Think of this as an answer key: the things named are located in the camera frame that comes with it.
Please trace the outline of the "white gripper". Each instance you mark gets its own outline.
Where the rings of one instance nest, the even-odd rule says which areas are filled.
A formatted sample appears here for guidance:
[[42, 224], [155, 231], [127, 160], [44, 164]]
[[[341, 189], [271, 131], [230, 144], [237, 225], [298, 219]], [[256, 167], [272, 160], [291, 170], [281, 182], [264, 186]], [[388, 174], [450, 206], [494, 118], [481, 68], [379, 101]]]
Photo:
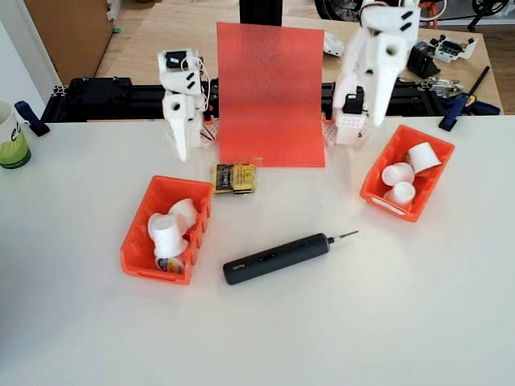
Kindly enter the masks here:
[[406, 66], [408, 42], [400, 35], [380, 33], [368, 39], [360, 54], [360, 70], [373, 75], [370, 91], [370, 118], [382, 124], [399, 73]]
[[186, 121], [199, 122], [200, 108], [196, 96], [189, 96], [182, 93], [165, 92], [163, 98], [163, 116], [170, 121], [170, 127], [175, 139], [175, 146], [179, 158], [187, 161], [188, 132]]

